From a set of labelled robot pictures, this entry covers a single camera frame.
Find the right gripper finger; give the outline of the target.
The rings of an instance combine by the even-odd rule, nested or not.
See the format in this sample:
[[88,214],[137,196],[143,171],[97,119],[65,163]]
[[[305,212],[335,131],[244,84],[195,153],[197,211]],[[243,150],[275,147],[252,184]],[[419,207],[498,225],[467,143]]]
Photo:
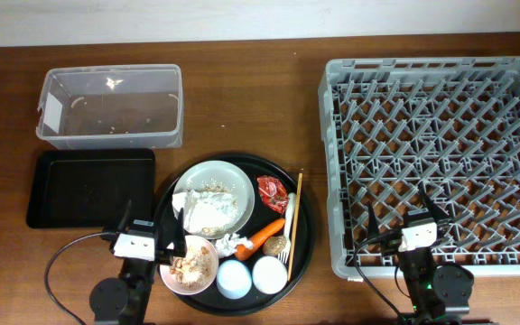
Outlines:
[[367,203],[367,213],[368,213],[367,239],[370,242],[373,242],[380,236],[380,232],[379,232],[379,227],[378,227],[377,220],[376,220],[376,214],[374,211],[374,207],[370,201]]
[[417,187],[422,198],[422,204],[428,209],[432,218],[436,222],[450,222],[449,214],[441,206],[437,205],[425,191],[424,182],[421,181]]

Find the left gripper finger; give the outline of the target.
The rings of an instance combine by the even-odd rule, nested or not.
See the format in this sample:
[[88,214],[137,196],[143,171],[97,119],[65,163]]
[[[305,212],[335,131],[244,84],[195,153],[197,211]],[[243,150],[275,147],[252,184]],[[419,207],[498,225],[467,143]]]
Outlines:
[[122,233],[125,231],[126,225],[128,223],[128,219],[130,218],[132,210],[132,201],[129,200],[125,206],[124,213],[122,214],[121,218],[116,223],[116,228],[114,230],[115,233]]
[[174,231],[173,255],[176,257],[184,257],[187,254],[187,246],[184,233],[184,208],[178,212],[176,228]]

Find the pink bowl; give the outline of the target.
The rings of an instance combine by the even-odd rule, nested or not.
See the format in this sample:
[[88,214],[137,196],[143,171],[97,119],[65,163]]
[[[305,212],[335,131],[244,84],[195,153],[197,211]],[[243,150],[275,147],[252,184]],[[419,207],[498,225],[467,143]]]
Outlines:
[[216,279],[218,254],[205,238],[185,237],[187,254],[175,257],[172,265],[160,265],[159,272],[164,284],[179,295],[194,295],[206,290]]

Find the white napkin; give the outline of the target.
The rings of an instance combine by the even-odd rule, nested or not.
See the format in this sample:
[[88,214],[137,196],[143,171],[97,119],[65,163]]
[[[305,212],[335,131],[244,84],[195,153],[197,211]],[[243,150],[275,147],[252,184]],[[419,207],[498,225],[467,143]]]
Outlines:
[[172,195],[172,207],[183,210],[183,227],[205,237],[222,236],[240,218],[236,196],[222,191],[179,192]]

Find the orange carrot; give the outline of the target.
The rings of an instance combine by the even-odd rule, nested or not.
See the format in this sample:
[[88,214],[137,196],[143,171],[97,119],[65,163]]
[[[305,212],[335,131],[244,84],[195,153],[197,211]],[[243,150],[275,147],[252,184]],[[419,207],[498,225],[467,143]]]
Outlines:
[[252,243],[251,248],[247,248],[244,245],[238,245],[237,251],[235,252],[236,259],[238,261],[246,261],[265,243],[269,237],[279,232],[284,227],[284,225],[285,219],[279,218],[249,238],[249,241]]

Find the light blue cup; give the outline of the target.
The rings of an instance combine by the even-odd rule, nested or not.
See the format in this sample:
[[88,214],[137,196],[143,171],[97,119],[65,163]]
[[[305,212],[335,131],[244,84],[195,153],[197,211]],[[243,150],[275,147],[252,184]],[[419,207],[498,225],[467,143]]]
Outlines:
[[243,298],[252,287],[248,268],[237,260],[227,260],[219,268],[216,277],[219,292],[230,300]]

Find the grey plate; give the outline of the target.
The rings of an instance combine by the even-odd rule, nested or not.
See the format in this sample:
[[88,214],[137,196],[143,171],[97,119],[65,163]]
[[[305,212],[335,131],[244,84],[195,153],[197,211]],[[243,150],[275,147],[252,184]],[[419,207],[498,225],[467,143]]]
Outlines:
[[222,236],[205,237],[206,239],[220,239],[225,234],[236,233],[252,216],[255,205],[255,190],[251,180],[242,169],[231,162],[219,160],[200,162],[190,167],[177,181],[172,195],[179,192],[195,191],[222,191],[236,196],[240,218]]

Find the white cup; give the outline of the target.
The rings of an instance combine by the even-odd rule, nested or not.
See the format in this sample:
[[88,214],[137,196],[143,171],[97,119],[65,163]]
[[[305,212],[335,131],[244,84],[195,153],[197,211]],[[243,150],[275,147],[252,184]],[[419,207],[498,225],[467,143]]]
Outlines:
[[287,284],[287,269],[276,257],[263,256],[253,267],[252,280],[261,293],[275,294]]

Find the red snack wrapper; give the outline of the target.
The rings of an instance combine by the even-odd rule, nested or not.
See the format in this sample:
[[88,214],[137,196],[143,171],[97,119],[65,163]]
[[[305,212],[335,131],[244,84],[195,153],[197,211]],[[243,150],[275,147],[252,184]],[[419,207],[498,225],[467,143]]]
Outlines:
[[288,205],[288,192],[281,181],[273,176],[256,178],[258,194],[266,207],[282,215]]

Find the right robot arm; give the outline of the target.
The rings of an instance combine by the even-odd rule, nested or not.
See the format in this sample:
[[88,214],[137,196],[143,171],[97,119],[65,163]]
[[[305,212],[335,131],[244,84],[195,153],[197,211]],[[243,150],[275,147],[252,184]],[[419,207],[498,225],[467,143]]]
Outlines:
[[432,250],[444,242],[452,217],[424,190],[419,195],[422,207],[405,213],[401,226],[385,232],[368,203],[362,246],[378,245],[381,255],[397,258],[413,306],[412,313],[395,312],[398,324],[460,324],[469,313],[474,275],[455,262],[436,262]]

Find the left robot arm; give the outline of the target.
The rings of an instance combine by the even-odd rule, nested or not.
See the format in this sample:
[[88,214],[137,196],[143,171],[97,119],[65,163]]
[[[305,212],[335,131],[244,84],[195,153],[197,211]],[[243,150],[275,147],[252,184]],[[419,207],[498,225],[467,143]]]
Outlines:
[[116,225],[101,235],[123,264],[117,277],[100,281],[90,293],[89,307],[96,324],[144,323],[157,267],[172,265],[187,254],[184,210],[173,219],[171,235],[162,232],[162,220],[132,219],[131,207],[127,206]]

